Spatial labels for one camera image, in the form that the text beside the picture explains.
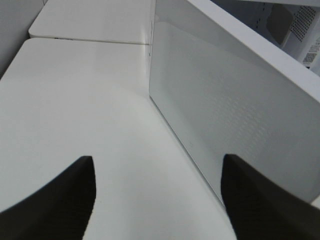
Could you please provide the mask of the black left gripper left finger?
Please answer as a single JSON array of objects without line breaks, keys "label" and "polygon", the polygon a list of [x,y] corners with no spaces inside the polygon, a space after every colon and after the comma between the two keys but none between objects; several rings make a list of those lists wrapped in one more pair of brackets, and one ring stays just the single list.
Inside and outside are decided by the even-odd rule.
[{"label": "black left gripper left finger", "polygon": [[94,161],[82,156],[0,213],[2,240],[81,240],[97,195]]}]

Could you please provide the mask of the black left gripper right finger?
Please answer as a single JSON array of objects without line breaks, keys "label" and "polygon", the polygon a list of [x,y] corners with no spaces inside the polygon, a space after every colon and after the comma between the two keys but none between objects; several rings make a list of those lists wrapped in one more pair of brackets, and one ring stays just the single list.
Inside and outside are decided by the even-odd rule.
[{"label": "black left gripper right finger", "polygon": [[238,240],[318,240],[320,210],[235,154],[223,157],[220,192]]}]

